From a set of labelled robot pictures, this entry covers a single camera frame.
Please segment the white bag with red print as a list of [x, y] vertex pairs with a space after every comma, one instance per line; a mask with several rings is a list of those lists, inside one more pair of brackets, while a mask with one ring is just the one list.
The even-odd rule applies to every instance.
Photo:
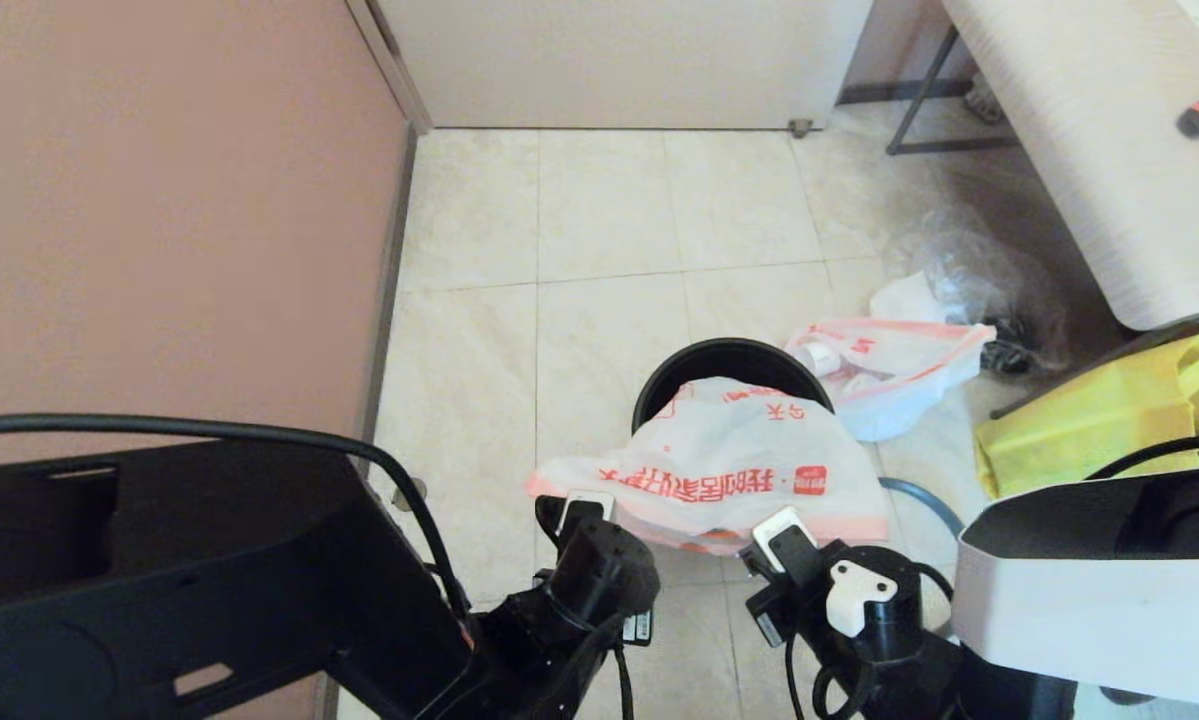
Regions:
[[611, 496], [614, 524], [643, 541], [730, 556], [793, 509], [815, 541], [882, 544], [890, 502], [864, 447], [809, 398], [712, 377], [683, 385], [628, 442], [555, 456], [532, 497]]

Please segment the white red bag with rubbish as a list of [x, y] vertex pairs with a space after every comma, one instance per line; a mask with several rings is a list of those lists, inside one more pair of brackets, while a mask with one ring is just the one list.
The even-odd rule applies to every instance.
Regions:
[[987, 325], [942, 322], [927, 283], [910, 276], [879, 290], [864, 316], [796, 331], [785, 351], [800, 363], [799, 347], [823, 341], [840, 355], [840, 370], [818, 381], [849, 434], [876, 443], [909, 432], [948, 391], [978, 375], [980, 351], [995, 335]]

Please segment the black round trash bin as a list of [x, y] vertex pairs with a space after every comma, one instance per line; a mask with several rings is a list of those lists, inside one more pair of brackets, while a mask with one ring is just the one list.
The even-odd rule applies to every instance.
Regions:
[[749, 338], [723, 337], [692, 343], [659, 363], [637, 397], [631, 432], [637, 432], [665, 409], [681, 386], [712, 377], [778, 389], [790, 397], [815, 401], [831, 413], [835, 411], [823, 383], [791, 353]]

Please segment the yellow plastic bag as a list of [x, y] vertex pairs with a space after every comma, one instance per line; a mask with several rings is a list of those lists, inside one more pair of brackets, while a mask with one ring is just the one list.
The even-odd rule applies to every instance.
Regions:
[[1199, 436], [1199, 334], [1084, 373], [975, 430], [992, 498], [1083, 480], [1149, 446]]

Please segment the clear crumpled plastic bag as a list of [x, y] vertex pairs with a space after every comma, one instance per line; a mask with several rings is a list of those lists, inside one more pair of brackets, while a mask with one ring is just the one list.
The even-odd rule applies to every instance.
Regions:
[[927, 283], [942, 322], [1025, 320], [1034, 331], [1034, 368], [1002, 377], [1043, 377], [1070, 365], [1070, 316], [1059, 282], [1042, 261], [993, 237], [974, 208], [928, 211], [884, 246], [882, 260], [888, 276]]

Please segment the black tangled item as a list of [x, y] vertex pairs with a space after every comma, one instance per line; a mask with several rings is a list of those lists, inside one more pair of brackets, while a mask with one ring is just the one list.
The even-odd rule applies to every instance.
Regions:
[[1016, 316], [986, 319], [995, 338], [980, 351], [980, 368], [998, 375], [1024, 375], [1034, 368], [1034, 331]]

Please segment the grey shoe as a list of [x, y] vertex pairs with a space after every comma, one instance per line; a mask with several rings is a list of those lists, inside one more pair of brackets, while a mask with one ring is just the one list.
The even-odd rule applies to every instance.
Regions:
[[987, 126], [998, 126], [1004, 119], [1004, 109], [995, 91], [982, 73], [974, 74], [970, 87], [963, 96], [965, 109]]

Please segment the white door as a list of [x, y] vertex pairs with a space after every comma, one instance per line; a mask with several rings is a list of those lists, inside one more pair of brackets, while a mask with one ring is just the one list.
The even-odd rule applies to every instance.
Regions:
[[874, 0], [374, 0], [430, 122], [820, 128]]

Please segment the wood grain table black frame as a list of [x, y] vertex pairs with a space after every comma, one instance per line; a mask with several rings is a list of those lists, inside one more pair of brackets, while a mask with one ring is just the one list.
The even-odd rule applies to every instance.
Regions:
[[942, 0], [1133, 353], [1199, 333], [1199, 22], [1183, 0]]

